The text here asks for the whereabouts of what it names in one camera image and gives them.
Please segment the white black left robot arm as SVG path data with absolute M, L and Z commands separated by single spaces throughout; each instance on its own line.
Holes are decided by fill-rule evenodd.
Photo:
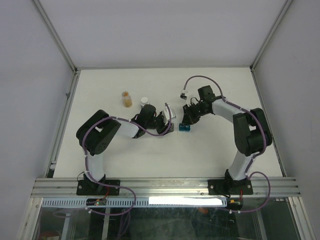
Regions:
M 131 119 L 110 116 L 100 109 L 95 112 L 76 132 L 76 138 L 85 156 L 84 178 L 87 188 L 93 194 L 100 194 L 105 188 L 106 175 L 103 170 L 103 152 L 115 136 L 138 139 L 144 134 L 161 137 L 174 131 L 172 108 L 165 104 L 159 113 L 151 104 L 144 105 Z

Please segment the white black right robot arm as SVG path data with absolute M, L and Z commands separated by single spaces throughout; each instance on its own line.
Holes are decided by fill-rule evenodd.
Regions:
M 261 108 L 244 109 L 226 99 L 223 94 L 215 95 L 207 85 L 198 89 L 199 100 L 193 103 L 189 97 L 183 105 L 181 126 L 196 124 L 202 116 L 220 116 L 233 124 L 234 142 L 237 148 L 231 166 L 225 171 L 220 183 L 213 189 L 224 195 L 235 194 L 249 184 L 248 172 L 255 159 L 271 145 L 272 137 L 265 113 Z

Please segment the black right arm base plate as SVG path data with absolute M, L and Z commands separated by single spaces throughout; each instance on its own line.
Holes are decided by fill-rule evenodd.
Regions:
M 230 197 L 231 195 L 253 195 L 252 183 L 248 179 L 242 180 L 231 180 L 226 179 L 209 179 L 208 184 L 208 194 L 221 195 L 225 197 Z

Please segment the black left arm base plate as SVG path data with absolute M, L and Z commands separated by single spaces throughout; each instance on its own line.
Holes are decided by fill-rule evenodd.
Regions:
M 82 179 L 78 181 L 76 195 L 77 196 L 118 196 L 120 194 L 120 183 L 119 179 L 104 179 L 103 184 L 112 185 L 115 187 L 106 187 L 89 179 Z

